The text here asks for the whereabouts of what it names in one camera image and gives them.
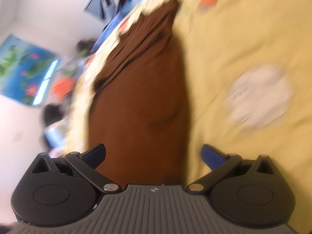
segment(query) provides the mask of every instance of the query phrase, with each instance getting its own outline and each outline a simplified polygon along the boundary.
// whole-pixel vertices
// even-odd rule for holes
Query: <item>gray textured surface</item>
[[[86,218],[67,226],[39,228],[19,224],[11,234],[294,234],[287,226],[256,230],[236,226],[214,212],[203,196],[180,186],[137,186],[105,195]]]

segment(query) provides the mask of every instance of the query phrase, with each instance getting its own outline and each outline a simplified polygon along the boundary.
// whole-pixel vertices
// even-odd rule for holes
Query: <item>white wall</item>
[[[97,38],[105,23],[83,11],[89,0],[1,0],[0,43],[9,34],[64,57],[80,39]],[[15,221],[10,198],[22,175],[45,150],[40,108],[0,95],[0,222]]]
[[[75,45],[98,38],[106,23],[84,11],[89,0],[21,0],[18,19]]]
[[[19,0],[0,0],[0,33],[16,19],[18,6]]]
[[[19,21],[15,21],[9,28],[0,33],[0,43],[11,33],[61,56],[72,52],[70,45],[64,40]],[[0,95],[1,223],[10,223],[16,220],[11,210],[11,195],[35,156],[45,151],[41,139],[43,134],[41,113],[40,108],[21,105]]]

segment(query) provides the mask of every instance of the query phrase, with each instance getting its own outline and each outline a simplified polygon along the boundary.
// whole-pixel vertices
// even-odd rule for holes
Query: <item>blue trigger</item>
[[[227,159],[227,156],[225,154],[223,154],[222,152],[218,151],[216,148],[208,144],[204,144],[202,146],[201,157],[203,162],[211,170],[214,170],[220,165],[222,165]]]

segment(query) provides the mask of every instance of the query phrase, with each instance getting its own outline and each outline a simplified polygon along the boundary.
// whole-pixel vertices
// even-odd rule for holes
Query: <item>metal screw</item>
[[[106,192],[115,192],[117,191],[119,186],[117,184],[106,184],[103,186],[104,191]]]
[[[194,191],[194,192],[200,192],[200,191],[204,190],[204,186],[202,184],[194,183],[194,184],[190,184],[188,186],[188,189],[190,189],[191,191]]]

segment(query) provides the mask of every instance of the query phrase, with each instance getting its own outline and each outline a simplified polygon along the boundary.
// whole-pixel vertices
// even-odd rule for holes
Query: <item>controller logo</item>
[[[153,193],[156,193],[156,192],[159,191],[159,189],[158,189],[157,187],[153,187],[153,188],[151,189],[151,191],[152,191]]]

